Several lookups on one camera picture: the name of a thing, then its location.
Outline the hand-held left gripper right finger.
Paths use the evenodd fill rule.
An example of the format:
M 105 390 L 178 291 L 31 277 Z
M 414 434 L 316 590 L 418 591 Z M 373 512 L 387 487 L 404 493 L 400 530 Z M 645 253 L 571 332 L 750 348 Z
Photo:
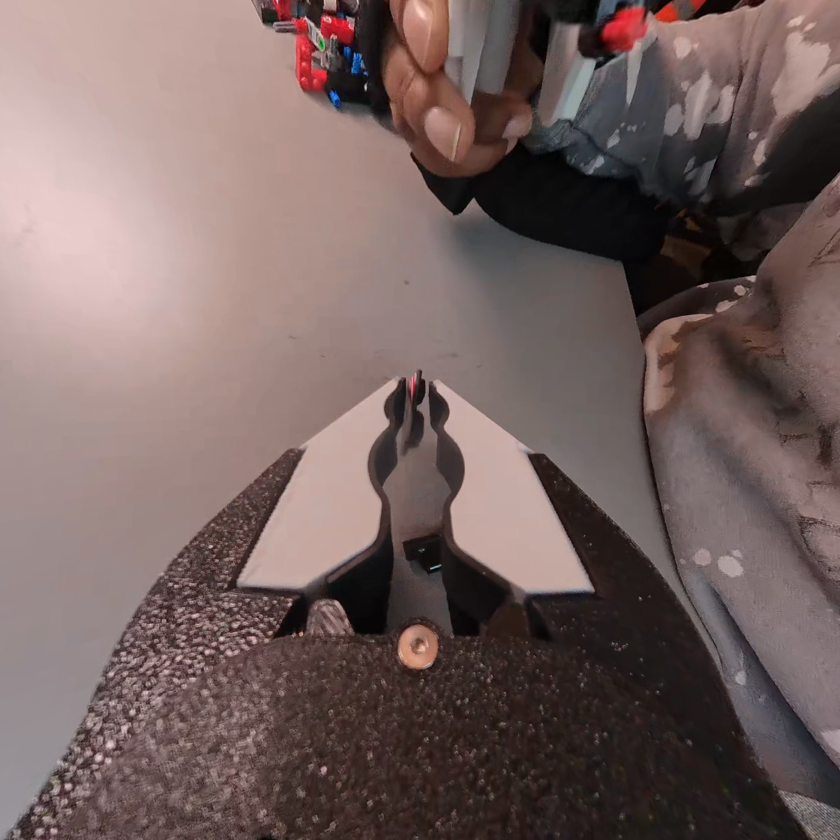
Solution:
M 452 595 L 515 600 L 593 595 L 535 466 L 533 452 L 441 381 L 428 385 L 435 465 L 448 489 L 444 545 Z

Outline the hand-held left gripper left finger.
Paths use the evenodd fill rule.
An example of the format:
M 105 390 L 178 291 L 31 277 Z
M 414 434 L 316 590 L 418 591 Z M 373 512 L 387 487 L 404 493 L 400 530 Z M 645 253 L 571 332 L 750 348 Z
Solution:
M 405 404 L 406 379 L 393 378 L 303 445 L 237 588 L 312 594 L 384 540 Z

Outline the black brick connector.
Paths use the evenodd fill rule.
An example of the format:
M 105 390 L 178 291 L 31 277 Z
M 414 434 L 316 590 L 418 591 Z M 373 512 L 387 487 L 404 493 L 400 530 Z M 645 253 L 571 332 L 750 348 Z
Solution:
M 401 454 L 417 448 L 424 437 L 425 417 L 422 405 L 427 392 L 427 383 L 422 370 L 417 369 L 406 380 L 405 411 L 402 424 Z
M 404 541 L 402 545 L 406 561 L 415 563 L 426 574 L 434 574 L 441 570 L 442 542 L 438 533 L 415 537 Z

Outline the person's right forearm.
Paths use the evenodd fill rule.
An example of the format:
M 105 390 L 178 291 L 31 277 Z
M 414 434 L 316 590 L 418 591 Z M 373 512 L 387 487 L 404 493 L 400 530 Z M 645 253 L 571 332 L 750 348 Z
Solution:
M 762 2 L 660 24 L 593 71 L 572 119 L 526 147 L 717 217 L 838 215 L 839 3 Z

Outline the grey desk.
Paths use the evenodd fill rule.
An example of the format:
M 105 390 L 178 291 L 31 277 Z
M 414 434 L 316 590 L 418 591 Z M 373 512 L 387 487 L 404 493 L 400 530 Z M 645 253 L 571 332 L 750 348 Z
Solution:
M 671 555 L 622 263 L 451 216 L 294 68 L 250 2 L 2 2 L 2 838 L 806 838 Z M 237 588 L 303 445 L 417 369 L 384 540 Z M 432 381 L 593 595 L 449 592 Z

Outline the person's right hand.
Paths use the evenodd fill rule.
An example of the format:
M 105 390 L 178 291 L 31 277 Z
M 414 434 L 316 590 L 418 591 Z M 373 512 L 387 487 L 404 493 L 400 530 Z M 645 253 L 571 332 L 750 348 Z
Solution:
M 474 177 L 496 167 L 532 126 L 530 99 L 543 63 L 532 51 L 532 15 L 520 15 L 505 87 L 471 102 L 445 74 L 448 4 L 390 2 L 381 74 L 394 131 L 425 169 L 442 177 Z

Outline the pile of loose lego parts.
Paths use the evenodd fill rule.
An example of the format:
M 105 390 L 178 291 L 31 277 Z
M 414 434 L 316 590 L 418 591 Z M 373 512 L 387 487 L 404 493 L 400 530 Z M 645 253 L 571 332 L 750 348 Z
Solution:
M 305 92 L 322 93 L 340 110 L 371 109 L 369 74 L 355 33 L 357 1 L 253 1 L 262 25 L 295 38 L 295 76 Z

